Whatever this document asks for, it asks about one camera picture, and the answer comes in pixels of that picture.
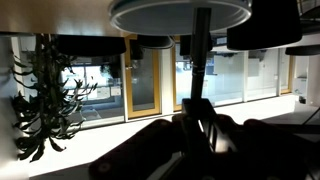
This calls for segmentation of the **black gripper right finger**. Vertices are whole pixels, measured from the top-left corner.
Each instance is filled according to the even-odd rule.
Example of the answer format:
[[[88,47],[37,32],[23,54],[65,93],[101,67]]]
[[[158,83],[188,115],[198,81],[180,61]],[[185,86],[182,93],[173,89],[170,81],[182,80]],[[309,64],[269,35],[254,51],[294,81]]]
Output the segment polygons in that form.
[[[236,124],[199,101],[199,176],[213,180],[320,180],[317,125]]]

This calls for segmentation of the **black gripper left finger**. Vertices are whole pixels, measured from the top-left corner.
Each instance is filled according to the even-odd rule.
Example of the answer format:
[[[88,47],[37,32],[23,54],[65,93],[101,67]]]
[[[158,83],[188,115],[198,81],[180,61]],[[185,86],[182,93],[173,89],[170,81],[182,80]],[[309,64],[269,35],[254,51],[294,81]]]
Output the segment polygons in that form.
[[[199,170],[194,143],[196,107],[200,100],[184,99],[184,113],[172,121],[158,119],[93,161],[88,168],[90,180],[146,180],[176,152],[181,159],[173,165],[165,180],[197,180]]]

